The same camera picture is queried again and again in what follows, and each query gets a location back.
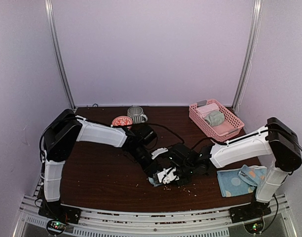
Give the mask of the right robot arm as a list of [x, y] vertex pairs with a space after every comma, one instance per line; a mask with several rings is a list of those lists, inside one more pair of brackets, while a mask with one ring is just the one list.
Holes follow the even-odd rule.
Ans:
[[192, 175], [206, 173], [209, 165], [223, 168], [264, 155], [273, 155], [274, 161], [263, 178], [256, 177], [254, 199], [246, 207], [246, 214], [256, 218], [268, 207], [287, 176], [302, 165], [302, 147], [296, 133], [275, 117], [269, 118], [267, 124], [257, 131], [223, 143], [215, 141], [210, 146], [204, 146], [198, 153], [194, 148], [189, 149], [183, 144], [174, 145], [169, 156], [172, 167], [161, 180], [182, 185]]

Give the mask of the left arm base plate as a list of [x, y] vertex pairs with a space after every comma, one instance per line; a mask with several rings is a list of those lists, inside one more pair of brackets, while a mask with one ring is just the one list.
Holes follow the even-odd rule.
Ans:
[[43, 217], [58, 220], [62, 223], [78, 224], [81, 215], [81, 209], [64, 206], [60, 203], [60, 201], [42, 201], [38, 214]]

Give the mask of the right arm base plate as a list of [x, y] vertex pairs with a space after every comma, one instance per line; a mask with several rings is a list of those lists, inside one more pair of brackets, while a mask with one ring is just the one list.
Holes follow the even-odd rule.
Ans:
[[271, 214], [269, 204], [261, 202], [252, 202], [250, 204], [232, 207], [228, 211], [232, 223], [245, 222]]

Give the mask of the blue patterned towel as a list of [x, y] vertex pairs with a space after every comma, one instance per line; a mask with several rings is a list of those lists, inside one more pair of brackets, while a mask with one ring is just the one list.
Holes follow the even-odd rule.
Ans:
[[222, 197], [230, 198], [252, 193], [264, 180], [265, 166], [243, 165], [238, 169], [217, 171], [217, 179]]

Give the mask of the light blue towel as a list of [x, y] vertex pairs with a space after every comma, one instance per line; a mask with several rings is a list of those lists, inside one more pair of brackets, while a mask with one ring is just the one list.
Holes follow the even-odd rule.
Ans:
[[161, 185], [161, 183], [159, 182], [158, 178], [151, 178], [148, 177], [148, 181], [150, 182], [150, 184], [152, 184], [154, 187], [158, 187]]

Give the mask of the pink plastic basket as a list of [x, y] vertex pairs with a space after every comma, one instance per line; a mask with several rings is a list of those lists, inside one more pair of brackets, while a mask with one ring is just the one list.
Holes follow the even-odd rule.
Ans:
[[226, 141], [239, 134], [244, 123], [215, 99], [189, 106], [189, 118], [203, 133], [218, 141]]

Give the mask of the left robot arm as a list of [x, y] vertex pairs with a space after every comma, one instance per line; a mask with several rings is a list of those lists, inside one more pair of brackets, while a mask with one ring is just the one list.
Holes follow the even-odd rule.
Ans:
[[121, 148], [128, 152], [148, 177], [162, 169], [146, 146], [157, 137], [154, 130], [142, 124], [137, 130], [133, 125], [107, 125], [75, 115], [65, 109], [45, 129], [40, 142], [40, 158], [44, 163], [44, 210], [53, 219], [64, 215], [60, 201], [60, 184], [63, 166], [70, 157], [76, 142], [92, 142]]

